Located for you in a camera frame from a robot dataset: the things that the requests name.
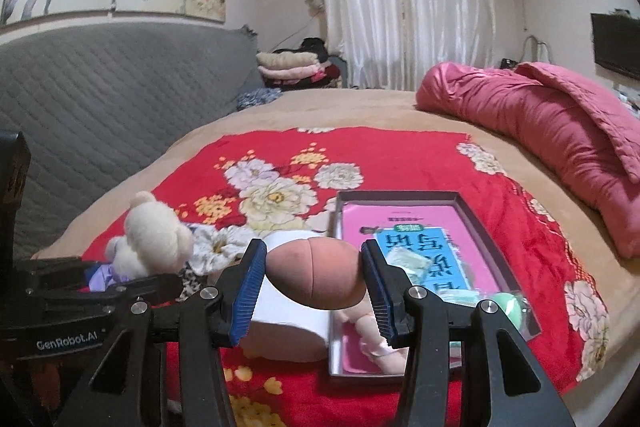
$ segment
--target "beige bedspread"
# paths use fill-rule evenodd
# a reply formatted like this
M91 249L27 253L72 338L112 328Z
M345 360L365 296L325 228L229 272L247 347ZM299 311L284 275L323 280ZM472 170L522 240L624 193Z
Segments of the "beige bedspread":
M596 284L611 319L611 357L640 325L640 259L620 261L599 215L559 185L533 156L510 140L462 121L414 109L415 95L382 90L321 89L289 92L276 102L227 116L178 140L148 168L114 188L75 219L40 258L79 256L128 207L139 190L151 190L179 165L226 134L295 127L370 126L381 129L439 130L470 134L495 154L507 173L520 182L560 223Z

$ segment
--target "beige folded blanket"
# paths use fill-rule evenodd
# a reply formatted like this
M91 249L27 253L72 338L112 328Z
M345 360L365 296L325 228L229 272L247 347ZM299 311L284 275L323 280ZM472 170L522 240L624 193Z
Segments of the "beige folded blanket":
M258 63L268 70L290 70L318 63L318 55L307 52L258 53L255 56Z

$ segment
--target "silver screw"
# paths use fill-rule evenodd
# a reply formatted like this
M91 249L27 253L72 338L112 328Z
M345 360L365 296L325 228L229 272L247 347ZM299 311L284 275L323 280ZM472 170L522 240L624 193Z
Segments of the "silver screw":
M209 301L211 299L215 299L219 293L220 292L218 291L218 288L216 288L215 286L207 286L206 288L200 290L200 297Z
M149 308L149 306L147 306L145 301L134 302L131 305L131 313L133 313L134 315L142 315L144 312L146 312L147 308Z
M411 288L409 288L409 296L414 299L424 299L427 295L427 289L422 286L411 286Z
M498 311L498 304L493 301L482 301L480 303L480 309L486 313L495 313Z

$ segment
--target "toilet paper roll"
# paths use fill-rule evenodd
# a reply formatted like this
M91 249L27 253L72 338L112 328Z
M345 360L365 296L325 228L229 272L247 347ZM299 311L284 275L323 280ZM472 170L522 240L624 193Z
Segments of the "toilet paper roll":
M273 232L265 238L267 251L296 239L319 237L304 230ZM330 312L292 301L264 278L249 333L240 346L249 358L317 362L327 357Z

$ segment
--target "teddy bear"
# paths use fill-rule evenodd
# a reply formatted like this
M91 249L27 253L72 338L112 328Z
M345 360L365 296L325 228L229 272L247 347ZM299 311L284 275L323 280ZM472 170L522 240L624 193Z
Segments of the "teddy bear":
M151 192L133 196L124 232L113 237L104 252L122 280L178 273L193 254L191 230Z
M350 322L354 325L360 335L360 350L385 375L404 374L409 349L393 349L380 335L368 293L355 306L337 311L336 316L340 322Z

